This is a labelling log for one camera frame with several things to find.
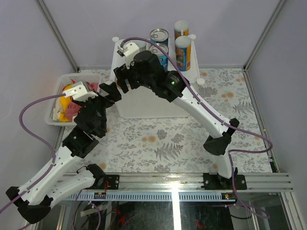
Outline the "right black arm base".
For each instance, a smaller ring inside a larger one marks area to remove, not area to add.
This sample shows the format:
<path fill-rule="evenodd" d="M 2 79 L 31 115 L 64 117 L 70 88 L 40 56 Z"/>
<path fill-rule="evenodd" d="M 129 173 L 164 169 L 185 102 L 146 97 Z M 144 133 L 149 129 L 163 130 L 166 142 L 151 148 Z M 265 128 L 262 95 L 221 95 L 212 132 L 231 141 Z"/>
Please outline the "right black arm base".
<path fill-rule="evenodd" d="M 236 190 L 247 190 L 246 179 L 243 174 L 238 174 L 238 169 L 234 171 L 234 183 Z M 232 177 L 226 179 L 219 174 L 204 173 L 203 185 L 201 188 L 206 190 L 233 190 Z"/>

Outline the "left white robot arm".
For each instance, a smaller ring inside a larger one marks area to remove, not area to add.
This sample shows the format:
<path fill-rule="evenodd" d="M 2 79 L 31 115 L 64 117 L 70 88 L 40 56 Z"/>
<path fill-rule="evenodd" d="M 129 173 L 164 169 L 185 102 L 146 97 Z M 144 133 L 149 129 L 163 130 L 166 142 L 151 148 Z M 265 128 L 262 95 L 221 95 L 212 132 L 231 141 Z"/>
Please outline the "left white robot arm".
<path fill-rule="evenodd" d="M 81 106 L 74 119 L 76 126 L 62 141 L 52 159 L 28 182 L 6 191 L 11 203 L 17 206 L 20 215 L 30 224 L 44 219 L 51 209 L 68 196 L 83 189 L 117 189 L 114 183 L 118 176 L 107 176 L 97 164 L 89 164 L 84 170 L 58 184 L 58 180 L 73 165 L 84 159 L 106 135 L 106 109 L 121 100 L 116 83 L 99 85 L 107 92 L 101 96 L 89 90 L 86 82 L 80 81 L 63 91 L 63 96 L 72 97 Z"/>

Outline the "blue can pull-tab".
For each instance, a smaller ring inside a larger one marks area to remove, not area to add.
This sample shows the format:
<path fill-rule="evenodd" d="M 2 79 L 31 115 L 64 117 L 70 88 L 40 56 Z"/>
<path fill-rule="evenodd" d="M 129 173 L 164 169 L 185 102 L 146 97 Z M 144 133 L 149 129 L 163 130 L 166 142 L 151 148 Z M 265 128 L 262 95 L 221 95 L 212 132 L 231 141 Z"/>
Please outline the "blue can pull-tab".
<path fill-rule="evenodd" d="M 156 43 L 156 45 L 159 47 L 157 48 L 154 45 L 149 46 L 149 51 L 151 51 L 153 54 L 157 55 L 160 64 L 164 67 L 164 70 L 168 70 L 168 58 L 167 56 L 162 52 L 162 50 L 168 54 L 169 49 L 166 44 L 163 43 Z"/>
<path fill-rule="evenodd" d="M 169 33 L 166 29 L 157 28 L 150 32 L 150 40 L 154 43 L 161 43 L 168 46 Z"/>

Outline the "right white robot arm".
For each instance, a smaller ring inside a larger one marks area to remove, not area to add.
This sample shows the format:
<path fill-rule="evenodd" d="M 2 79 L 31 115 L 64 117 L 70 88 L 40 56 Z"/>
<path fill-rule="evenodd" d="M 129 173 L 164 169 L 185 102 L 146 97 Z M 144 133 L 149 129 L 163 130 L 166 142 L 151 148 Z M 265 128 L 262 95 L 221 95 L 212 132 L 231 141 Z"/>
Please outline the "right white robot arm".
<path fill-rule="evenodd" d="M 165 70 L 157 55 L 150 51 L 128 56 L 120 51 L 117 54 L 130 62 L 130 66 L 123 63 L 114 68 L 117 84 L 123 93 L 147 88 L 157 97 L 188 112 L 209 133 L 203 147 L 214 156 L 218 165 L 219 185 L 224 189 L 235 185 L 235 169 L 227 151 L 239 121 L 224 117 L 207 105 L 180 72 Z"/>

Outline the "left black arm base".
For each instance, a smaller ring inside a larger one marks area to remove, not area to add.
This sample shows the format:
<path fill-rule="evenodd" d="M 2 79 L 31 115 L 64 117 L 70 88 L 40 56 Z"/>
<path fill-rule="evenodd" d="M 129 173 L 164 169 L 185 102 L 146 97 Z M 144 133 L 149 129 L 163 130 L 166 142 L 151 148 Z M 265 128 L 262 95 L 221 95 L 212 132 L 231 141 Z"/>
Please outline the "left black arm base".
<path fill-rule="evenodd" d="M 118 190 L 119 175 L 106 174 L 97 164 L 89 164 L 77 170 L 80 181 L 88 181 L 84 189 Z"/>

